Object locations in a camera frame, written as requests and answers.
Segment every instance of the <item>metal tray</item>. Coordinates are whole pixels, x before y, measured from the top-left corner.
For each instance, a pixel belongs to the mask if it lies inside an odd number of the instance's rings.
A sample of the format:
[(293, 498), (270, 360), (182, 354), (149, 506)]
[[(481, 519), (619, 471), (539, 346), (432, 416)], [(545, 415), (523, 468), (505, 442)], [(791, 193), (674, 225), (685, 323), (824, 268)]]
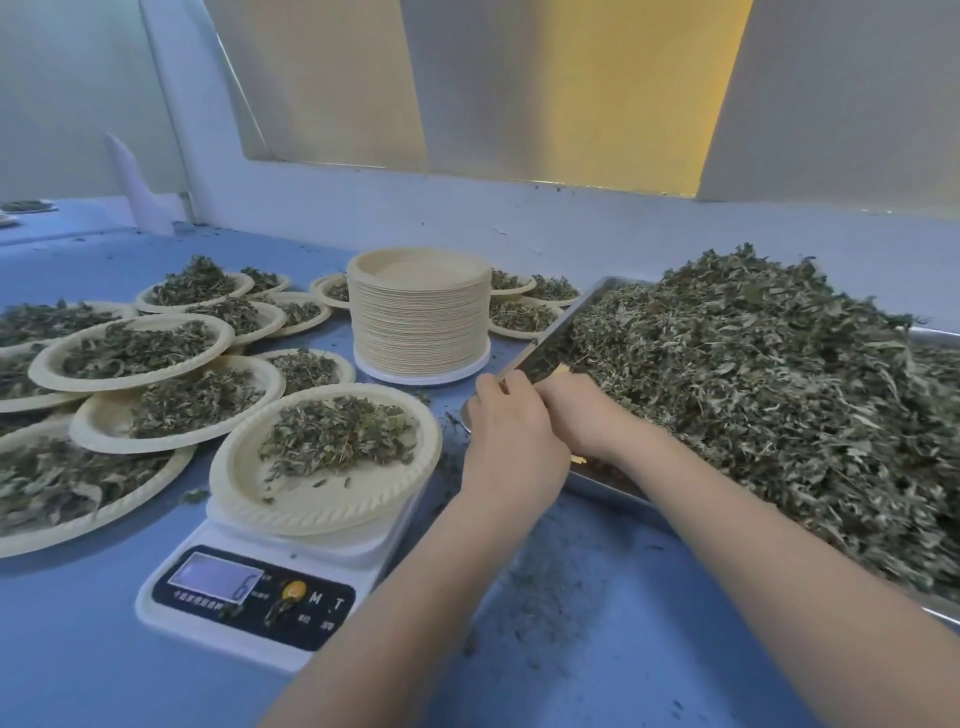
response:
[[(543, 378), (561, 363), (559, 358), (554, 358), (551, 355), (551, 351), (556, 342), (565, 335), (578, 312), (614, 288), (625, 283), (643, 282), (648, 281), (619, 277), (607, 277), (598, 280), (543, 333), (539, 341), (531, 342), (513, 361), (504, 367), (500, 375), (504, 376), (512, 369), (520, 369), (531, 378)], [(939, 331), (934, 328), (913, 328), (910, 334), (915, 340), (930, 346), (960, 349), (960, 334)], [(469, 432), (470, 422), (466, 402), (461, 407), (460, 420), (464, 429)], [(643, 491), (622, 473), (613, 469), (603, 466), (598, 467), (589, 462), (582, 465), (574, 463), (570, 466), (570, 476), (564, 485), (564, 489), (618, 511), (634, 514), (646, 523), (673, 530), (657, 509), (657, 506)], [(939, 596), (924, 595), (912, 590), (906, 591), (929, 614), (949, 622), (954, 628), (960, 628), (960, 605)]]

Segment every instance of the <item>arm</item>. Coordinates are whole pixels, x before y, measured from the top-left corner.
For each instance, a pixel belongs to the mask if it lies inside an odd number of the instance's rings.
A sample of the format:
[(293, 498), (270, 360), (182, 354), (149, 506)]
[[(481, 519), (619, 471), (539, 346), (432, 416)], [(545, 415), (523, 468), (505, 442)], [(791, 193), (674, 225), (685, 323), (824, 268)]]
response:
[(260, 724), (379, 728), (417, 711), (500, 569), (556, 499), (570, 451), (533, 386), (490, 375), (470, 401), (463, 486), (417, 546), (300, 671)]
[(957, 724), (960, 640), (945, 626), (588, 376), (555, 375), (537, 390), (574, 452), (642, 486), (826, 725)]

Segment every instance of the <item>hand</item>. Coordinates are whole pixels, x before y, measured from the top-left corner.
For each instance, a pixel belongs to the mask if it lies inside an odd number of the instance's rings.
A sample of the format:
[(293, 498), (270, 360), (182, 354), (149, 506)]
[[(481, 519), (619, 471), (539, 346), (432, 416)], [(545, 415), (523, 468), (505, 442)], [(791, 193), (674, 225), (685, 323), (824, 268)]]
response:
[(492, 375), (477, 378), (467, 403), (471, 440), (462, 495), (500, 517), (530, 527), (549, 508), (570, 470), (570, 450), (550, 428), (550, 416), (526, 374), (513, 370), (504, 389)]
[(588, 375), (554, 374), (535, 385), (553, 431), (575, 455), (612, 459), (615, 435), (633, 416)]

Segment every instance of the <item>blue work surface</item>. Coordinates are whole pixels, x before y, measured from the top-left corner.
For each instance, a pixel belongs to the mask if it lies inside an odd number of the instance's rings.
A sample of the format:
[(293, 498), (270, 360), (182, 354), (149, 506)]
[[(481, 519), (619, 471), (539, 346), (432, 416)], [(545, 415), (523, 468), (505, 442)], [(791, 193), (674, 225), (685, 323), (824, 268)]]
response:
[[(213, 228), (177, 239), (132, 231), (0, 248), (0, 305), (132, 301), (192, 254), (310, 280), (343, 269), (344, 251)], [(346, 314), (267, 348), (310, 345), (351, 358)], [(522, 348), (497, 339), (496, 371)], [(446, 455), (401, 553), (459, 487), (465, 433), (456, 415), (469, 381), (429, 391)], [(249, 726), (287, 678), (141, 625), (137, 589), (200, 523), (180, 503), (204, 486), (218, 442), (152, 501), (80, 539), (0, 562), (0, 724)], [(816, 721), (674, 536), (564, 495), (494, 585), (429, 708), (426, 724), (749, 726)]]

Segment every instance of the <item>scale button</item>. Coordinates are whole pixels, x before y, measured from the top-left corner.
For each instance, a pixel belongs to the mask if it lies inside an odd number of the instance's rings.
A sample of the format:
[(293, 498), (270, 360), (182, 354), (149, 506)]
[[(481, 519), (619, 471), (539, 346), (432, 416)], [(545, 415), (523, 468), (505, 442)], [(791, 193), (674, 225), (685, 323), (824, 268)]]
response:
[(281, 598), (284, 601), (300, 601), (306, 596), (306, 584), (302, 581), (291, 581), (283, 589)]

